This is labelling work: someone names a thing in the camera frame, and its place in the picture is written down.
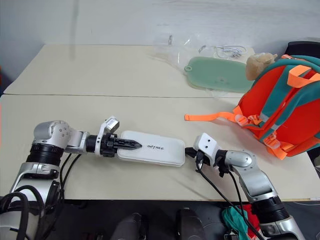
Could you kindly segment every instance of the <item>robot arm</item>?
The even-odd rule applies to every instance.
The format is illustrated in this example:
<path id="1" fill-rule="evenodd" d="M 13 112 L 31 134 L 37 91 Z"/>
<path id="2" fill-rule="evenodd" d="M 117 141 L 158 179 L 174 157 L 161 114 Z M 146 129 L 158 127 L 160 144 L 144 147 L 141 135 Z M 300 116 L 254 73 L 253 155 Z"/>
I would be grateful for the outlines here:
<path id="1" fill-rule="evenodd" d="M 114 116 L 103 122 L 98 135 L 77 131 L 61 120 L 38 124 L 34 129 L 30 154 L 26 162 L 21 165 L 10 194 L 1 200 L 0 239 L 24 240 L 25 236 L 29 240 L 41 238 L 41 219 L 45 213 L 52 212 L 58 203 L 60 194 L 58 178 L 64 152 L 73 154 L 88 152 L 103 157 L 114 157 L 119 148 L 142 147 L 134 140 L 119 139 L 114 134 L 118 127 L 119 121 Z M 23 220 L 21 213 L 25 210 L 24 206 L 29 209 L 24 214 Z M 27 223 L 25 233 L 20 233 L 21 222 Z"/>
<path id="2" fill-rule="evenodd" d="M 202 159 L 201 166 L 207 164 L 219 167 L 221 177 L 229 171 L 238 175 L 240 185 L 252 204 L 252 212 L 257 215 L 265 237 L 291 236 L 298 240 L 305 239 L 268 176 L 260 170 L 254 154 L 245 150 L 221 150 L 217 142 L 206 133 L 197 137 L 193 148 L 206 156 Z"/>

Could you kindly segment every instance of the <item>white case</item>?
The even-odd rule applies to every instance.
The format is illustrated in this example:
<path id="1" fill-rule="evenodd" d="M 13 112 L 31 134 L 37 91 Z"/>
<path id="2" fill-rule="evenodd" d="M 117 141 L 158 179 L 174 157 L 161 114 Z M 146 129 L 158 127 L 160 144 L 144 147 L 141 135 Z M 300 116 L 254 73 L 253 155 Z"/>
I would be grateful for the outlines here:
<path id="1" fill-rule="evenodd" d="M 185 143 L 182 140 L 138 131 L 124 131 L 122 139 L 135 140 L 142 145 L 134 150 L 118 149 L 120 159 L 180 167 L 185 163 Z"/>

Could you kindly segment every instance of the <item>table surface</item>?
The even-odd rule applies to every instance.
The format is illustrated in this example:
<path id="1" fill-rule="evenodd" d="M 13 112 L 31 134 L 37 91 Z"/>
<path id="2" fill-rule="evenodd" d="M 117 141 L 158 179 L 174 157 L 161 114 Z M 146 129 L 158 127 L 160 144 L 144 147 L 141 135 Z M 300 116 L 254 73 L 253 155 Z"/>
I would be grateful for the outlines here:
<path id="1" fill-rule="evenodd" d="M 243 62 L 254 54 L 242 56 Z M 5 90 L 14 95 L 240 98 L 242 93 L 191 87 L 152 46 L 45 45 Z"/>
<path id="2" fill-rule="evenodd" d="M 119 135 L 124 130 L 158 134 L 181 139 L 188 147 L 196 136 L 206 132 L 223 149 L 243 148 L 255 153 L 258 165 L 283 200 L 320 197 L 320 179 L 306 153 L 281 161 L 235 123 L 220 119 L 214 123 L 184 121 L 186 113 L 231 111 L 238 101 L 238 98 L 3 95 L 0 196 L 8 193 L 26 160 L 38 123 L 60 119 L 72 128 L 97 134 L 103 120 L 114 115 L 120 120 Z M 87 154 L 72 168 L 65 194 L 68 199 L 221 200 L 195 168 L 188 157 L 182 167 L 170 167 Z M 228 198 L 238 200 L 228 175 L 220 178 L 217 170 L 207 166 L 204 172 Z"/>

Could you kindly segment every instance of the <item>floor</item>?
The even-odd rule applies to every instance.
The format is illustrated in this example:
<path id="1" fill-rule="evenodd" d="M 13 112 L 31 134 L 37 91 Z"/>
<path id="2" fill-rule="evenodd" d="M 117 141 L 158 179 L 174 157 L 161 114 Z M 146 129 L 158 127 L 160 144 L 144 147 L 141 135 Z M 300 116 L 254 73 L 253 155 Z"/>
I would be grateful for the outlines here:
<path id="1" fill-rule="evenodd" d="M 306 240 L 316 240 L 316 235 L 320 232 L 320 205 L 312 205 L 318 203 L 302 202 L 309 206 L 285 203 Z M 219 240 L 223 239 L 227 230 L 221 219 L 221 211 L 225 206 L 223 202 L 198 201 L 69 201 L 59 218 L 56 230 L 48 240 L 91 240 L 95 234 L 103 234 L 103 239 L 108 240 L 116 224 L 134 212 L 147 216 L 151 225 L 157 224 L 166 233 L 166 237 L 150 236 L 150 239 L 174 240 L 176 212 L 186 207 L 194 210 L 200 217 L 207 239 Z"/>

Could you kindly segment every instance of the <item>green silicone mat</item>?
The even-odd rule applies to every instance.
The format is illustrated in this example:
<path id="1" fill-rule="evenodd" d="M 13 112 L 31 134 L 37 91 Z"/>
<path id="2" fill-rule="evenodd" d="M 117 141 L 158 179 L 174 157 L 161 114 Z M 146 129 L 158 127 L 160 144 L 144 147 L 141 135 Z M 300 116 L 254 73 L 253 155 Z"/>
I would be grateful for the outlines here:
<path id="1" fill-rule="evenodd" d="M 242 62 L 204 56 L 193 57 L 184 67 L 192 85 L 235 93 L 246 93 L 253 84 L 245 69 Z"/>

